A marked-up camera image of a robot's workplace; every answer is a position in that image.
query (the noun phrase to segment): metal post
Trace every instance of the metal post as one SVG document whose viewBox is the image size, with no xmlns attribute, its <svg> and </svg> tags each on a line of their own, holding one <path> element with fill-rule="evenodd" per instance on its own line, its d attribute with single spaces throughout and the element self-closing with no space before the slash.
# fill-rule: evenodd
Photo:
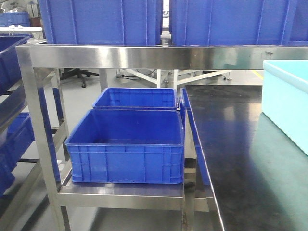
<svg viewBox="0 0 308 231">
<path fill-rule="evenodd" d="M 157 88 L 161 88 L 161 82 L 162 82 L 162 70 L 157 70 Z"/>
<path fill-rule="evenodd" d="M 178 89 L 178 72 L 179 72 L 179 70 L 174 70 L 174 72 L 173 72 L 173 88 L 175 89 L 175 90 L 177 90 Z"/>
<path fill-rule="evenodd" d="M 57 193 L 61 187 L 59 169 L 55 162 L 55 147 L 43 88 L 43 81 L 36 76 L 29 47 L 17 47 L 19 65 L 25 87 L 28 107 L 32 117 L 40 163 L 46 183 L 51 211 L 55 219 L 55 228 L 70 231 L 66 207 L 60 206 Z"/>
<path fill-rule="evenodd" d="M 184 141 L 184 153 L 185 156 L 189 154 L 195 160 L 197 159 L 195 147 L 193 144 L 192 131 L 188 119 L 187 111 L 185 112 L 185 141 Z M 189 178 L 189 182 L 184 183 L 184 199 L 183 199 L 183 222 L 182 230 L 183 231 L 193 231 L 194 228 L 194 201 L 195 201 L 195 191 L 196 191 L 196 167 L 192 169 L 189 173 L 192 175 L 192 178 Z"/>
<path fill-rule="evenodd" d="M 66 134 L 66 137 L 68 137 L 68 125 L 67 125 L 67 120 L 66 120 L 66 113 L 65 113 L 64 100 L 63 100 L 61 83 L 60 83 L 60 76 L 61 76 L 61 70 L 55 69 L 55 76 L 51 79 L 52 92 L 54 96 L 54 102 L 56 105 L 59 126 L 64 122 L 65 134 Z M 66 161 L 68 161 L 70 157 L 66 149 L 66 146 L 64 144 L 63 144 L 63 150 L 64 150 L 64 158 Z"/>
<path fill-rule="evenodd" d="M 107 69 L 100 69 L 100 83 L 101 83 L 101 91 L 108 87 L 108 79 L 107 79 Z"/>
</svg>

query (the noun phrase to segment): cable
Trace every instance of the cable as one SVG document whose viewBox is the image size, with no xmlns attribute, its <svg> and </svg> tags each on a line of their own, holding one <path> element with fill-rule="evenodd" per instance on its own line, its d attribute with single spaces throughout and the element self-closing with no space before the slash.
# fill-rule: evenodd
<svg viewBox="0 0 308 231">
<path fill-rule="evenodd" d="M 120 79 L 129 79 L 129 80 L 141 80 L 141 78 L 139 78 L 139 77 L 137 77 L 137 76 L 126 76 L 126 75 L 124 75 L 124 74 L 121 74 L 121 72 L 120 72 L 120 75 L 121 75 L 121 77 L 118 77 L 117 76 L 117 70 L 116 70 L 116 74 L 115 74 L 115 77 L 116 78 L 120 78 Z"/>
<path fill-rule="evenodd" d="M 149 74 L 144 74 L 144 75 L 146 75 L 146 76 L 149 76 L 149 75 L 151 75 L 152 73 L 154 73 L 154 71 L 152 71 L 151 73 L 149 73 Z"/>
</svg>

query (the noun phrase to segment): stainless steel rack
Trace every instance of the stainless steel rack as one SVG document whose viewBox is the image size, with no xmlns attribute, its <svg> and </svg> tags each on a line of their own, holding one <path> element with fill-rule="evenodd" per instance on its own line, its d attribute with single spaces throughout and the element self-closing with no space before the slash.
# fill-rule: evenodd
<svg viewBox="0 0 308 231">
<path fill-rule="evenodd" d="M 32 117 L 40 164 L 57 230 L 69 231 L 66 206 L 164 209 L 183 211 L 183 230 L 193 227 L 194 211 L 214 211 L 215 201 L 204 189 L 193 193 L 179 185 L 72 184 L 69 157 L 61 179 L 52 166 L 55 152 L 68 135 L 65 107 L 57 68 L 98 68 L 101 89 L 108 83 L 106 69 L 263 69 L 266 59 L 308 59 L 306 47 L 110 47 L 94 45 L 30 45 L 17 47 L 23 83 Z M 52 136 L 44 95 L 45 68 L 56 68 L 53 92 L 59 129 Z M 185 152 L 194 152 L 186 123 Z"/>
</svg>

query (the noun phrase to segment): blue plastic crate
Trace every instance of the blue plastic crate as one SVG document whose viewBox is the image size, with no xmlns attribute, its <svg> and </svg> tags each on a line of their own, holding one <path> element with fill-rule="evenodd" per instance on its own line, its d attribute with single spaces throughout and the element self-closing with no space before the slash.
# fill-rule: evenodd
<svg viewBox="0 0 308 231">
<path fill-rule="evenodd" d="M 5 14 L 0 13 L 0 27 L 6 27 L 6 22 Z"/>
<path fill-rule="evenodd" d="M 287 45 L 297 0 L 170 0 L 175 45 Z"/>
<path fill-rule="evenodd" d="M 290 45 L 308 45 L 308 0 L 298 0 Z"/>
<path fill-rule="evenodd" d="M 9 27 L 10 25 L 22 25 L 30 27 L 28 12 L 6 12 L 0 14 L 0 27 Z"/>
<path fill-rule="evenodd" d="M 106 88 L 93 108 L 175 110 L 178 99 L 172 88 Z"/>
<path fill-rule="evenodd" d="M 48 43 L 160 44 L 162 0 L 39 0 Z"/>
<path fill-rule="evenodd" d="M 13 174 L 2 165 L 2 158 L 3 156 L 0 155 L 0 197 L 4 194 L 5 190 L 7 190 L 13 184 L 15 180 Z"/>
<path fill-rule="evenodd" d="M 4 15 L 7 20 L 6 26 L 22 25 L 23 27 L 30 27 L 28 12 L 7 12 Z"/>
<path fill-rule="evenodd" d="M 188 100 L 188 95 L 187 95 L 186 89 L 181 88 L 181 90 L 180 90 L 180 114 L 181 114 L 181 117 L 182 117 L 184 127 L 185 127 L 185 123 L 186 123 L 186 112 L 187 112 L 187 116 L 189 118 L 189 121 L 194 121 L 193 113 L 192 113 L 192 110 L 191 110 L 190 102 Z M 204 185 L 209 185 L 210 180 L 209 180 L 209 177 L 208 177 L 205 158 L 203 156 L 201 145 L 200 145 L 200 142 L 199 142 L 196 125 L 194 123 L 190 123 L 190 128 L 192 130 L 192 136 L 193 136 L 192 138 L 193 138 L 193 143 L 194 143 L 194 147 L 195 147 L 195 150 L 196 150 L 196 155 L 197 155 L 198 165 L 199 165 L 199 168 L 200 168 L 202 182 L 203 182 Z"/>
<path fill-rule="evenodd" d="M 16 163 L 34 141 L 34 134 L 29 113 L 21 113 L 10 125 L 6 142 L 0 146 L 3 165 L 11 172 Z"/>
<path fill-rule="evenodd" d="M 308 60 L 264 61 L 263 112 L 308 154 Z"/>
<path fill-rule="evenodd" d="M 73 182 L 183 181 L 183 127 L 176 110 L 92 109 L 65 144 Z"/>
<path fill-rule="evenodd" d="M 0 36 L 0 95 L 21 79 L 16 46 L 28 39 L 24 36 Z"/>
</svg>

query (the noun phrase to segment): gray floor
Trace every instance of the gray floor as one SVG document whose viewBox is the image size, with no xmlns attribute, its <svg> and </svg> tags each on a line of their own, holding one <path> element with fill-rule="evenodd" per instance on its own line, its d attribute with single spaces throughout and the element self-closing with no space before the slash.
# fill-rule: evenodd
<svg viewBox="0 0 308 231">
<path fill-rule="evenodd" d="M 232 71 L 226 74 L 231 80 L 224 80 L 223 76 L 215 76 L 189 83 L 198 85 L 262 85 L 262 71 Z M 108 84 L 110 87 L 155 87 L 154 84 L 145 80 L 128 80 L 115 78 L 115 70 L 108 71 Z M 163 87 L 172 86 L 172 76 L 168 78 L 169 83 Z M 100 94 L 98 77 L 88 77 L 87 87 L 81 88 L 80 79 L 72 77 L 62 81 L 64 102 L 68 127 L 71 131 L 92 103 Z M 54 109 L 51 87 L 46 87 L 46 99 L 50 112 L 51 125 L 57 125 L 57 117 Z M 35 143 L 33 143 L 23 156 L 24 158 L 38 158 Z M 58 159 L 63 160 L 63 152 L 58 153 Z M 7 190 L 6 195 L 0 199 L 0 215 L 4 211 L 9 200 L 31 170 L 33 164 L 18 163 L 13 174 L 16 176 L 14 185 Z M 97 208 L 68 208 L 72 231 L 154 231 L 154 230 L 180 230 L 181 213 L 175 211 L 156 210 L 131 210 L 131 209 L 97 209 Z M 196 230 L 211 230 L 207 213 L 196 214 Z M 14 230 L 22 231 L 56 231 L 44 182 L 41 181 L 34 195 L 28 203 L 26 212 L 20 217 Z"/>
</svg>

